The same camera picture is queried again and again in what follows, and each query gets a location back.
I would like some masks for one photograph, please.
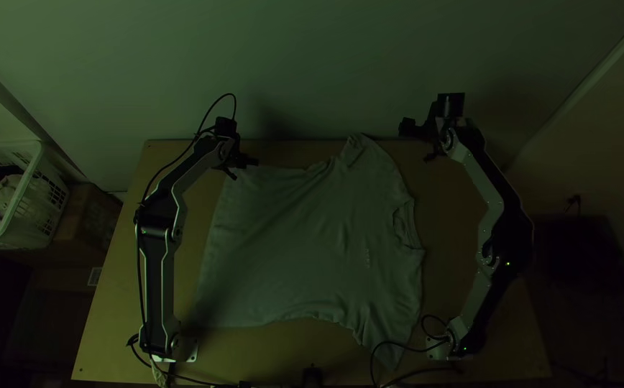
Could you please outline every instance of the white plastic basket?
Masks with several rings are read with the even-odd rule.
[[[68,187],[41,142],[0,143],[0,167],[24,171],[0,225],[0,249],[47,246],[68,200]]]

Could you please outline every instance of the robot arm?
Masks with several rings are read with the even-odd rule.
[[[143,198],[134,217],[139,251],[144,257],[144,311],[140,348],[155,361],[195,361],[197,345],[180,334],[173,315],[173,258],[183,237],[188,209],[183,193],[209,169],[245,168],[257,161],[239,151],[236,122],[219,117],[213,136],[200,137],[193,152],[159,181]]]
[[[479,129],[463,117],[463,93],[440,94],[432,103],[427,122],[416,126],[403,119],[399,134],[432,143],[434,153],[463,164],[487,203],[480,221],[472,289],[461,313],[448,322],[449,341],[433,349],[434,359],[460,359],[477,353],[485,344],[485,329],[508,285],[532,257],[533,226],[520,199],[485,151]],[[187,208],[183,193],[205,171],[245,168],[257,161],[239,152],[236,122],[219,117],[214,135],[201,137],[193,153],[171,170],[143,199],[135,213],[137,245],[144,257],[144,310],[139,330],[140,348],[155,361],[195,361],[196,342],[180,334],[173,315],[173,258],[180,246]]]
[[[399,133],[432,143],[425,160],[447,156],[463,165],[487,212],[477,232],[477,272],[460,315],[447,323],[448,342],[428,354],[437,360],[461,359],[480,351],[485,329],[509,284],[533,256],[533,224],[520,198],[485,151],[485,138],[471,120],[463,117],[463,93],[439,94],[427,122],[403,119]]]

